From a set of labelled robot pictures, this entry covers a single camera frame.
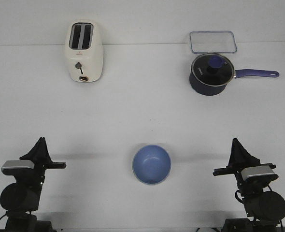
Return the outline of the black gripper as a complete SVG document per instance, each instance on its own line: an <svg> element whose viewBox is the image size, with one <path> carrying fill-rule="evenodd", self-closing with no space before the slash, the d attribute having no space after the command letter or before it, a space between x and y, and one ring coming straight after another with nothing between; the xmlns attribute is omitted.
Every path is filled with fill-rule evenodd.
<svg viewBox="0 0 285 232"><path fill-rule="evenodd" d="M28 160L34 164L33 168L22 171L21 177L19 177L19 181L33 191L42 190L47 169L66 168L66 162L53 162L51 160L45 137L40 137L34 147L19 159Z"/></svg>
<svg viewBox="0 0 285 232"><path fill-rule="evenodd" d="M232 140L231 154L229 157L228 165L225 168L217 168L213 171L213 176L229 175L233 174L236 178L237 188L240 191L262 191L272 181L271 179L255 178L254 180L243 181L241 171L244 168L256 167L256 166L270 166L275 169L275 165L272 163L260 163L260 159L252 156L239 142L237 138Z"/></svg>

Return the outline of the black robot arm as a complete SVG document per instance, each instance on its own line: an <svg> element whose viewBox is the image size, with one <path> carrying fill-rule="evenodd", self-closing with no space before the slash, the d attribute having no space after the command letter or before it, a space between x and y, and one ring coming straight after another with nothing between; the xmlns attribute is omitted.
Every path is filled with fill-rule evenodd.
<svg viewBox="0 0 285 232"><path fill-rule="evenodd" d="M0 232L54 232L50 221L38 220L38 210L47 169L64 169L65 162L53 162L46 139L38 139L34 147L16 160L7 160L1 172L13 176L15 182L0 194L0 205L6 210L0 217Z"/></svg>
<svg viewBox="0 0 285 232"><path fill-rule="evenodd" d="M244 206L247 217L227 218L222 232L276 232L277 225L284 230L285 200L270 188L279 177L275 168L275 164L261 163L252 156L238 139L232 140L228 165L214 169L213 176L235 176L235 199Z"/></svg>

